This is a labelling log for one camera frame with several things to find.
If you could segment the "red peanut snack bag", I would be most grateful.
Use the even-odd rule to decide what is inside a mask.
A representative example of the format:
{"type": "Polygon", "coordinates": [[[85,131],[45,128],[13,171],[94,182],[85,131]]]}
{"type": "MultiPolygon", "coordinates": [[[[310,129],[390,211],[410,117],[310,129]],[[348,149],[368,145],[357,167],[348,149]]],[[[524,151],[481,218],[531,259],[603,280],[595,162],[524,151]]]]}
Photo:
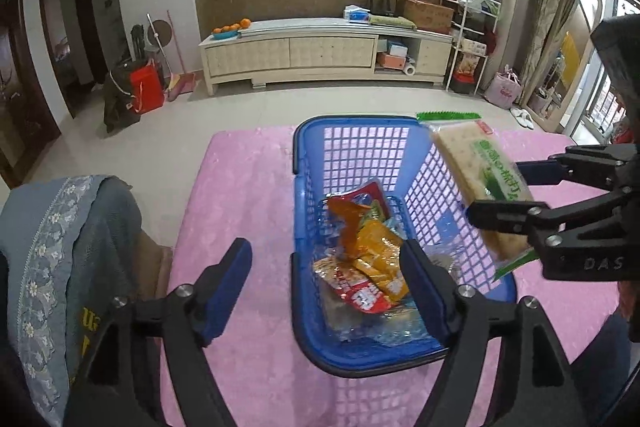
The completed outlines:
{"type": "Polygon", "coordinates": [[[366,274],[335,256],[315,261],[312,271],[332,288],[338,298],[359,312],[381,314],[394,306],[366,274]]]}

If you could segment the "green label cracker pack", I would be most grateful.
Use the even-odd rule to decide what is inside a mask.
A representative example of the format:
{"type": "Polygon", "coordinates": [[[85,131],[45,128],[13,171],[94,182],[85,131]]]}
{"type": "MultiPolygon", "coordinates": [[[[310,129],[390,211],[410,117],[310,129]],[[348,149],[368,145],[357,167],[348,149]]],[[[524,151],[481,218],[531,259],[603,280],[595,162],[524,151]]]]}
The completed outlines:
{"type": "MultiPolygon", "coordinates": [[[[427,127],[456,182],[465,205],[477,200],[530,202],[532,193],[514,162],[506,156],[494,130],[475,113],[424,112],[416,119],[427,127]]],[[[524,236],[481,231],[494,259],[494,279],[537,258],[524,236]]]]}

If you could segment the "orange sausage snack pack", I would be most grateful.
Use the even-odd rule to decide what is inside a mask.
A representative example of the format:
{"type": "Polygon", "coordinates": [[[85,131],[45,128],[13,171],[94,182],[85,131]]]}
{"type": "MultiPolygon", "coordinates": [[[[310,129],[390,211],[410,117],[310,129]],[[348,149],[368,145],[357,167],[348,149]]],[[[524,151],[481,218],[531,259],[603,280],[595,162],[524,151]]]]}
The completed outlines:
{"type": "Polygon", "coordinates": [[[361,220],[367,216],[371,207],[360,205],[341,196],[328,198],[329,213],[342,222],[340,237],[344,255],[355,258],[358,254],[357,236],[361,220]]]}

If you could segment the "white metal shelf rack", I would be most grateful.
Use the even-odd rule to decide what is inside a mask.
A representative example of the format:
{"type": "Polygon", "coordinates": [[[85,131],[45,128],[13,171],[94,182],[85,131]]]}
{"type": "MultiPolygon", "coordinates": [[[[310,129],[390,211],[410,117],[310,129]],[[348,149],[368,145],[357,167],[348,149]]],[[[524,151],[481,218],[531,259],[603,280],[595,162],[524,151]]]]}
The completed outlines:
{"type": "Polygon", "coordinates": [[[476,95],[496,47],[499,0],[440,0],[452,11],[445,89],[476,95]]]}

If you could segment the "blue striped wafer pack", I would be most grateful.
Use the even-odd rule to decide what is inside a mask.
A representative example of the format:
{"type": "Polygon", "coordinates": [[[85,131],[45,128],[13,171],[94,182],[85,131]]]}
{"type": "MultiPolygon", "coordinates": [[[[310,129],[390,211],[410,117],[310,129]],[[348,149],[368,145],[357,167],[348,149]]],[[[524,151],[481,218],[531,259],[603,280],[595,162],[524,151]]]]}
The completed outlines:
{"type": "Polygon", "coordinates": [[[385,347],[396,347],[432,338],[413,301],[380,314],[365,314],[347,303],[329,303],[324,307],[324,317],[342,343],[369,339],[385,347]]]}

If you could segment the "broom with red head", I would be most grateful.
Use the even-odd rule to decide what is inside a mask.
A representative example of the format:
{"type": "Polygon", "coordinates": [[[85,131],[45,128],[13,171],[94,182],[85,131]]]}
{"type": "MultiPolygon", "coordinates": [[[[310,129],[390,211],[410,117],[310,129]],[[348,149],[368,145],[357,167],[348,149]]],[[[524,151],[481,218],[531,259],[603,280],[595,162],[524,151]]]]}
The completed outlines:
{"type": "Polygon", "coordinates": [[[179,63],[179,72],[173,72],[170,77],[167,100],[169,102],[175,102],[180,95],[192,93],[198,82],[195,72],[188,72],[186,65],[183,62],[181,49],[179,46],[177,29],[175,28],[174,21],[172,20],[169,11],[166,11],[168,24],[172,32],[172,41],[176,49],[176,54],[179,63]]]}

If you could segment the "arched floor mirror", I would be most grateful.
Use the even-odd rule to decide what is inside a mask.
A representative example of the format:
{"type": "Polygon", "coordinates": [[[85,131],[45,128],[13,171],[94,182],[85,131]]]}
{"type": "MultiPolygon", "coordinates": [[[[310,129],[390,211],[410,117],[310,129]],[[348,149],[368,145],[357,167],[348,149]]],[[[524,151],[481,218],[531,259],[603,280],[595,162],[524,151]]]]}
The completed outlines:
{"type": "Polygon", "coordinates": [[[538,65],[523,92],[523,106],[545,132],[555,132],[593,51],[591,33],[603,15],[602,0],[560,0],[538,65]]]}

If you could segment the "red shopping bag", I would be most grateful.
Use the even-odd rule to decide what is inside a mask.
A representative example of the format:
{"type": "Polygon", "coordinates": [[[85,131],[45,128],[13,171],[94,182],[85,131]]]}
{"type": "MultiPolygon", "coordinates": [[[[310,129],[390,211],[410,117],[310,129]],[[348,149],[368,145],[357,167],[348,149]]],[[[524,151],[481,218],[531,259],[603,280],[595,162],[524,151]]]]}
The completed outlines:
{"type": "Polygon", "coordinates": [[[149,113],[164,105],[164,90],[152,61],[132,72],[130,82],[134,95],[132,107],[137,114],[149,113]]]}

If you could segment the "cardboard box on cabinet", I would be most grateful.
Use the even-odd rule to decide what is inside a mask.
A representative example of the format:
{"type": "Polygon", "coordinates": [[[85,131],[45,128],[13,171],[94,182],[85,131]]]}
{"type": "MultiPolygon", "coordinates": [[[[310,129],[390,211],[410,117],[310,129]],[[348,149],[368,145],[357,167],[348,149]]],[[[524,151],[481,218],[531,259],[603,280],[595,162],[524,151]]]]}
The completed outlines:
{"type": "Polygon", "coordinates": [[[405,0],[402,15],[411,20],[418,29],[448,34],[454,10],[420,0],[405,0]]]}

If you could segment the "blue tissue pack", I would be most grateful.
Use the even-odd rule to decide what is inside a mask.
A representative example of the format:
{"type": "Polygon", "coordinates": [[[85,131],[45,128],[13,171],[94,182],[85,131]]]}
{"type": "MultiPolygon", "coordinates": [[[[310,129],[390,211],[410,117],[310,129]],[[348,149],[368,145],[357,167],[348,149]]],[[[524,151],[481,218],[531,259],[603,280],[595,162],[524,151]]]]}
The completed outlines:
{"type": "Polygon", "coordinates": [[[370,22],[370,11],[359,5],[346,5],[343,10],[343,18],[349,23],[367,24],[370,22]]]}

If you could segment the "white slippers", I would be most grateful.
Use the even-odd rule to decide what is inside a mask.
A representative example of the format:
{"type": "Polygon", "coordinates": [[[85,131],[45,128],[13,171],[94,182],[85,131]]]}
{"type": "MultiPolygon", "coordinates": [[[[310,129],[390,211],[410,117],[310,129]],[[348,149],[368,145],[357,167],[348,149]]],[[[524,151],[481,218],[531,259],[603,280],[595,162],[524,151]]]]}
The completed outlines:
{"type": "Polygon", "coordinates": [[[511,107],[510,114],[522,128],[528,130],[535,129],[535,124],[526,109],[511,107]]]}

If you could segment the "blue plastic basket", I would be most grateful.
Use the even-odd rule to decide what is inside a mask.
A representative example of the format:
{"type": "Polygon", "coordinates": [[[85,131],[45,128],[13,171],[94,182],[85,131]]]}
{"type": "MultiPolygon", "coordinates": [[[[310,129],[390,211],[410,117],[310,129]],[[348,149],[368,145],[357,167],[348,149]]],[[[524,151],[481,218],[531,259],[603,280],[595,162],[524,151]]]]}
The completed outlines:
{"type": "Polygon", "coordinates": [[[441,358],[400,269],[409,239],[450,279],[512,303],[425,124],[317,117],[293,138],[291,308],[297,343],[326,373],[368,377],[441,358]]]}

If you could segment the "cream tv cabinet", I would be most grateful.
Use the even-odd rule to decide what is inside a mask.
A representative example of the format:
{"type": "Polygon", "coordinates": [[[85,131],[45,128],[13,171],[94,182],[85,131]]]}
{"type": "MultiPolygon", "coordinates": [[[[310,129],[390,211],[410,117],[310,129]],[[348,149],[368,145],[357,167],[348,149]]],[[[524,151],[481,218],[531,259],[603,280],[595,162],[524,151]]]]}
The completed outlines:
{"type": "Polygon", "coordinates": [[[210,95],[228,82],[446,80],[452,37],[437,32],[354,23],[342,18],[260,20],[230,38],[200,43],[210,95]]]}

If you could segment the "pink gift bag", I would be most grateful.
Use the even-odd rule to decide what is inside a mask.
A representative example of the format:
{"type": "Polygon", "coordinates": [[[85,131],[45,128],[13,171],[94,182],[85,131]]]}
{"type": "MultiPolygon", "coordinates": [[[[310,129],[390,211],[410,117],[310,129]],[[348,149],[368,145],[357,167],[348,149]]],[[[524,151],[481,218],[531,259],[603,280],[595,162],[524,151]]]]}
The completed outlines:
{"type": "Polygon", "coordinates": [[[506,65],[499,70],[484,92],[484,99],[497,107],[509,109],[522,92],[522,84],[515,70],[506,65]]]}

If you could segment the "red green snack bag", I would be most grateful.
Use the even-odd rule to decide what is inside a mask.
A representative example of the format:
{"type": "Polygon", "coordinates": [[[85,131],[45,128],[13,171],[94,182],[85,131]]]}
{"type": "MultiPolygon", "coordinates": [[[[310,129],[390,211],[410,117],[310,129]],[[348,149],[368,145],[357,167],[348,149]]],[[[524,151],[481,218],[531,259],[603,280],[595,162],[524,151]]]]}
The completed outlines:
{"type": "Polygon", "coordinates": [[[343,196],[358,205],[371,207],[378,220],[387,221],[393,217],[384,187],[379,179],[369,179],[360,186],[344,193],[343,196]]]}

